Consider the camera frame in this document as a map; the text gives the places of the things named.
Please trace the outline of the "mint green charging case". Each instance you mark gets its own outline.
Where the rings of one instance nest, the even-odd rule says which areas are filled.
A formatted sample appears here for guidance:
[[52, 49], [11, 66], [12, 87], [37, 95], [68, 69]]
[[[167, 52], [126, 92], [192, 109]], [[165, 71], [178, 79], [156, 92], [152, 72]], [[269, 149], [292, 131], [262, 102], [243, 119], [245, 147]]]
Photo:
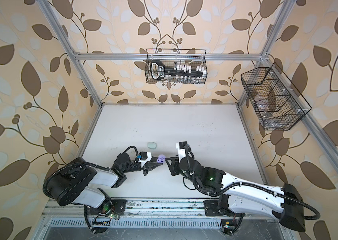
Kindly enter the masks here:
[[157, 144], [155, 142], [148, 142], [147, 147], [151, 150], [155, 150], [157, 148]]

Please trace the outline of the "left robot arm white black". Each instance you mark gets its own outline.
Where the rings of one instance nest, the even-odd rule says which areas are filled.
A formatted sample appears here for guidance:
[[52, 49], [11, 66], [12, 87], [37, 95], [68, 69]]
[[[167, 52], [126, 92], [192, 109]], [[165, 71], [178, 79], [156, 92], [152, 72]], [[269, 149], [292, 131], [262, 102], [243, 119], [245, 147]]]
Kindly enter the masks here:
[[127, 180], [126, 173], [142, 172], [146, 176], [165, 160], [164, 155], [154, 157], [150, 152], [138, 152], [134, 146], [120, 153], [111, 168], [79, 157], [47, 177], [43, 192], [62, 207], [74, 204], [99, 208], [111, 198], [101, 188], [94, 189], [94, 185], [118, 188]]

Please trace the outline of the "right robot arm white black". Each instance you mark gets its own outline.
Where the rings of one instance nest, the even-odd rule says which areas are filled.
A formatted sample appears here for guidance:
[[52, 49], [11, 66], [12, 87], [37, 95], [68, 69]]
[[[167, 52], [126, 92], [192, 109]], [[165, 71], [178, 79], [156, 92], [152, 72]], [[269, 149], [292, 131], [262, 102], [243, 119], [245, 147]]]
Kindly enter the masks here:
[[303, 201], [290, 184], [274, 187], [247, 182], [222, 170], [202, 166], [192, 157], [166, 159], [172, 176], [182, 175], [193, 189], [218, 198], [223, 215], [255, 214], [271, 217], [291, 230], [305, 232], [306, 220], [318, 220], [320, 212]]

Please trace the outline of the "purple round earbud case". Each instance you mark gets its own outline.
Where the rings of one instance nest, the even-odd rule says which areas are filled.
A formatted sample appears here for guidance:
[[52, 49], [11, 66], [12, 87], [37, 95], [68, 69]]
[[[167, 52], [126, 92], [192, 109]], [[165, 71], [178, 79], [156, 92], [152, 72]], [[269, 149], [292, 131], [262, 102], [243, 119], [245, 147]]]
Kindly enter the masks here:
[[164, 163], [166, 161], [166, 156], [165, 155], [159, 155], [157, 157], [157, 163]]

